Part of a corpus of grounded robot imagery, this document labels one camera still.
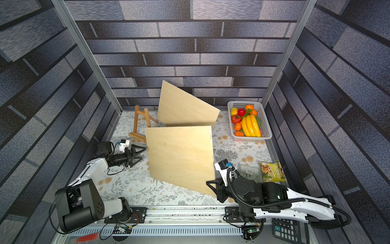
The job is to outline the thin plywood board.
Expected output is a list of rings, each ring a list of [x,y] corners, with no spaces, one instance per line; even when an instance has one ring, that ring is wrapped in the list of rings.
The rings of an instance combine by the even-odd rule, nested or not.
[[[157,119],[166,126],[214,127],[220,110],[182,89],[162,82]]]
[[[146,128],[150,175],[215,197],[206,185],[215,179],[211,126]]]

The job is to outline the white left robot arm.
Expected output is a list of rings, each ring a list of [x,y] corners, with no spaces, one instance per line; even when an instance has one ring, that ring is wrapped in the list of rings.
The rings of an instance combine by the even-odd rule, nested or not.
[[[124,197],[104,201],[97,184],[100,177],[113,167],[132,168],[142,161],[145,147],[121,140],[117,144],[104,141],[97,144],[96,152],[85,169],[68,186],[57,190],[53,206],[57,209],[57,233],[69,234],[96,221],[125,225],[130,221],[144,223],[146,208],[132,208]]]

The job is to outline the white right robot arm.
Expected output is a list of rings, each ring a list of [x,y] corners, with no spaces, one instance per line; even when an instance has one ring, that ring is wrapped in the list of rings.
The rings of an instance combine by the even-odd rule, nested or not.
[[[335,206],[331,195],[316,198],[277,183],[257,183],[242,176],[226,159],[214,166],[220,177],[211,180],[211,175],[198,163],[149,161],[150,175],[156,180],[214,195],[221,203],[232,198],[239,205],[239,219],[243,223],[280,218],[325,230],[351,223],[350,215]]]

